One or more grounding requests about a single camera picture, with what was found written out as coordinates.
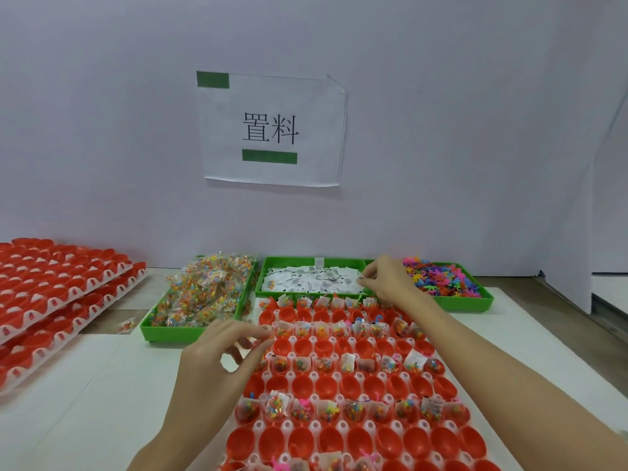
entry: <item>stacked trays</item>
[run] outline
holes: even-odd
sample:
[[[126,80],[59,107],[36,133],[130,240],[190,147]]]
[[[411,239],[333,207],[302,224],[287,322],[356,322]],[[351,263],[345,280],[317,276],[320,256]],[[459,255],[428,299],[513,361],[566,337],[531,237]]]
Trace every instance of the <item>stacked trays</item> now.
[[[236,406],[221,469],[498,471],[434,347],[397,317],[408,319],[377,308],[263,311],[278,338]],[[402,365],[417,352],[420,369]]]
[[[36,238],[0,244],[0,344],[131,268],[113,249]]]
[[[138,262],[122,276],[75,300],[0,345],[0,395],[9,393],[146,277]]]

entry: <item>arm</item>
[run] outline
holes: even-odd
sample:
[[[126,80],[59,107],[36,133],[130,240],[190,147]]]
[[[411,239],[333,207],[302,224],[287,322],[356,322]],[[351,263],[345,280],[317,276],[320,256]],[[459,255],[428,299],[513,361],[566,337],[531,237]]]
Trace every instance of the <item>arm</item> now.
[[[404,310],[436,347],[526,471],[628,467],[622,438],[561,389],[444,312],[400,261],[382,256],[359,283]]]
[[[236,407],[247,381],[270,348],[270,326],[233,320],[212,322],[181,353],[177,381],[160,432],[137,452],[127,471],[184,471],[220,431]],[[255,348],[247,337],[267,339]],[[242,358],[238,342],[251,352]],[[230,354],[239,365],[220,364]]]

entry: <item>green tape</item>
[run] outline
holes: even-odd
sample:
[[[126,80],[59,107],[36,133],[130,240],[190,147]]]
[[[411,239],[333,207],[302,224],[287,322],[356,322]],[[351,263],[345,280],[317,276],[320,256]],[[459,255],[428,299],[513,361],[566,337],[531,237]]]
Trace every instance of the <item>green tape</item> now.
[[[296,152],[242,149],[242,160],[245,162],[287,163],[296,165]]]
[[[205,71],[197,71],[197,85],[199,87],[229,89],[229,73],[206,73]]]

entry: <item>paper sign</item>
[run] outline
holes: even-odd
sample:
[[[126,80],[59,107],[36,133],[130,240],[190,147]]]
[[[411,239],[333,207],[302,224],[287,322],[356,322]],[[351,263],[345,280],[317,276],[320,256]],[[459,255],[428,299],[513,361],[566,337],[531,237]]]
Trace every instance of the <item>paper sign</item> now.
[[[333,81],[197,71],[205,178],[337,186],[347,90]]]

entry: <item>green plastic bin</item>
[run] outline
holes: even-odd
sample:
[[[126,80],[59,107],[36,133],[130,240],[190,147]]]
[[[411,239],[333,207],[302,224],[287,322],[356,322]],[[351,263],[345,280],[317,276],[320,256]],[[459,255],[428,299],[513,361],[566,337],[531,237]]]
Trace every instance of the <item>green plastic bin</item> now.
[[[291,298],[298,296],[308,296],[310,298],[318,298],[320,296],[329,295],[326,292],[283,292],[283,291],[262,291],[262,285],[264,284],[264,278],[269,268],[286,268],[288,266],[314,266],[313,257],[302,256],[268,256],[264,260],[262,266],[262,273],[257,280],[257,287],[255,288],[255,295],[258,298],[275,298],[278,299],[281,295],[287,294]],[[324,268],[331,268],[338,266],[339,268],[354,268],[362,272],[366,268],[366,263],[363,259],[352,259],[344,257],[326,257]],[[337,294],[339,298],[351,298],[359,299],[360,294]]]
[[[364,262],[369,264],[375,261],[374,259],[365,259]],[[461,298],[456,296],[434,296],[434,300],[436,304],[441,306],[445,311],[448,312],[486,312],[491,308],[491,304],[495,299],[490,292],[488,292],[484,287],[475,279],[475,277],[471,276],[469,272],[457,262],[432,262],[432,264],[436,264],[437,266],[449,266],[454,264],[456,268],[460,268],[465,275],[473,281],[478,286],[478,292],[482,295],[481,298]],[[365,296],[373,296],[373,292],[369,289],[364,290]]]
[[[246,285],[244,286],[244,291],[240,296],[240,300],[238,301],[237,308],[235,309],[234,318],[240,320],[242,317],[242,312],[246,307],[246,303],[249,300],[249,294],[251,293],[251,288],[253,287],[253,281],[255,278],[255,270],[257,268],[257,261],[253,262],[253,269],[251,270],[251,275],[246,281]],[[153,326],[151,325],[151,320],[153,314],[157,310],[157,306],[161,304],[167,296],[170,290],[166,292],[161,299],[153,306],[152,309],[148,311],[148,314],[144,316],[142,322],[139,324],[139,328],[144,335],[144,339],[149,342],[178,342],[178,343],[192,343],[196,341],[200,335],[205,332],[206,327],[166,327],[166,326]]]

